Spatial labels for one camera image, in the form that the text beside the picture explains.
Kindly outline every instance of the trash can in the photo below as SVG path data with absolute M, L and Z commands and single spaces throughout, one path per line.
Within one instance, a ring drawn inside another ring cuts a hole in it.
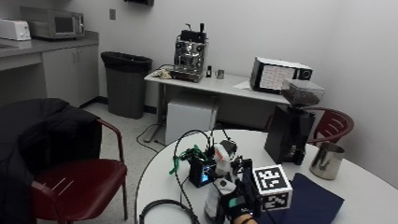
M 139 119 L 143 112 L 146 85 L 143 77 L 151 60 L 119 52 L 102 52 L 105 67 L 107 111 L 118 116 Z

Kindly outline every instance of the mug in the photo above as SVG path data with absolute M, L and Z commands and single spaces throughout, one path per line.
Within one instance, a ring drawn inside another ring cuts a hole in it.
M 223 70 L 216 70 L 215 77 L 216 79 L 223 79 Z
M 340 161 L 344 157 L 344 149 L 336 144 L 324 142 L 312 158 L 310 171 L 321 179 L 333 180 Z

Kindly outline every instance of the blue cloth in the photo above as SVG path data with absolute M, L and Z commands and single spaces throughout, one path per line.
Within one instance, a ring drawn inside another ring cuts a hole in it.
M 291 182 L 294 189 L 288 209 L 270 211 L 276 224 L 328 224 L 332 222 L 343 199 L 296 173 Z M 259 224 L 272 224 L 266 213 L 256 218 Z

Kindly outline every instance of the black jacket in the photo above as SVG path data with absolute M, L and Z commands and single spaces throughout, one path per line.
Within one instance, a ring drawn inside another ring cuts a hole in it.
M 30 223 L 34 174 L 62 162 L 99 157 L 97 118 L 59 99 L 0 107 L 0 223 Z

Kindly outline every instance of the kitchen counter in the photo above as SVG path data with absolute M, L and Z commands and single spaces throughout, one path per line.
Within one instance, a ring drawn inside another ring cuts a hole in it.
M 61 41 L 45 41 L 37 39 L 15 41 L 0 38 L 0 58 L 54 49 L 67 49 L 79 46 L 98 45 L 98 38 L 95 38 L 94 34 L 91 35 L 89 32 L 86 32 L 83 38 Z
M 0 106 L 61 98 L 79 106 L 98 96 L 98 33 L 70 40 L 0 39 Z

